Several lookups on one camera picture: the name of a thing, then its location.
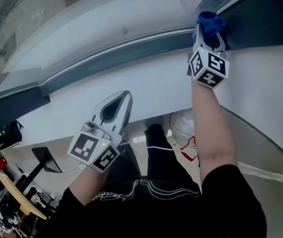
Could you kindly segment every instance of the black t-shirt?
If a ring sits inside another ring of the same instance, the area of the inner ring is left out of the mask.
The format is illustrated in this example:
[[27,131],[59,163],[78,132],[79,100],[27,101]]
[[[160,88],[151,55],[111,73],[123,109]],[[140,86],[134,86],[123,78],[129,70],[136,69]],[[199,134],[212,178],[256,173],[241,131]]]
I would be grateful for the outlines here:
[[266,237],[266,219],[236,166],[210,172],[202,186],[146,178],[114,185],[85,207],[67,189],[39,237]]

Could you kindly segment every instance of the black and white square marker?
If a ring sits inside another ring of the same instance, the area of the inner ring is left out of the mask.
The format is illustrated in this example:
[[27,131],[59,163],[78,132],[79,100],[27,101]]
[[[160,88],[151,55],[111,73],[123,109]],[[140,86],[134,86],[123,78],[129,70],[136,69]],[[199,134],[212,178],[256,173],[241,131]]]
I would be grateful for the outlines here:
[[223,80],[219,75],[214,74],[211,71],[206,70],[199,78],[198,81],[208,85],[210,87],[215,87]]
[[196,54],[193,56],[193,58],[190,60],[190,67],[192,69],[193,77],[195,77],[199,73],[199,71],[203,68],[199,51],[197,51]]
[[225,76],[225,61],[209,52],[208,67]]
[[97,142],[98,139],[81,134],[74,144],[71,153],[85,161],[88,161],[96,147]]
[[104,153],[94,162],[94,165],[99,169],[104,171],[112,163],[112,161],[117,157],[118,153],[109,146]]

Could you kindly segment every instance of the backpack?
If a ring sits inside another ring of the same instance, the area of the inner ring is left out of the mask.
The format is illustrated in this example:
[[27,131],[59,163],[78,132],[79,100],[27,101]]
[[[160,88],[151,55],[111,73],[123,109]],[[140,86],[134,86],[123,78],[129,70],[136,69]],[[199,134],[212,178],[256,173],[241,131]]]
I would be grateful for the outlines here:
[[18,121],[13,121],[0,129],[0,151],[11,148],[22,141],[20,130],[23,126]]

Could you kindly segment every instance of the white line print on shirt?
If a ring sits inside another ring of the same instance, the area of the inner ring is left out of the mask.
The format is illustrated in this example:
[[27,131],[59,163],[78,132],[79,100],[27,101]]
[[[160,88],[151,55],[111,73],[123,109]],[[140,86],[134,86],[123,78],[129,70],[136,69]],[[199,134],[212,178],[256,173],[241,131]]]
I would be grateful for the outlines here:
[[103,191],[103,192],[98,193],[95,197],[93,197],[91,201],[94,201],[95,199],[98,199],[98,198],[101,201],[114,200],[114,199],[122,199],[123,201],[125,199],[130,200],[133,198],[135,187],[138,185],[139,182],[141,183],[141,185],[144,185],[148,188],[150,194],[153,197],[160,199],[160,200],[172,200],[177,197],[185,196],[185,195],[191,195],[194,197],[200,196],[198,192],[190,190],[190,189],[185,189],[185,188],[180,188],[180,189],[176,189],[172,191],[162,190],[160,188],[157,188],[150,180],[140,179],[140,180],[134,181],[132,191],[126,195]]

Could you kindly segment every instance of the curved glass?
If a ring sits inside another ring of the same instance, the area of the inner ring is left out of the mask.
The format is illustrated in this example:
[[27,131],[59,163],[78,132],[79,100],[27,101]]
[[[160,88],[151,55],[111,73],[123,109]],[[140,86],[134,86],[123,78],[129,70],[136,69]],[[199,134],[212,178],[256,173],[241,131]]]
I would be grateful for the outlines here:
[[0,0],[0,92],[116,45],[193,27],[200,1]]

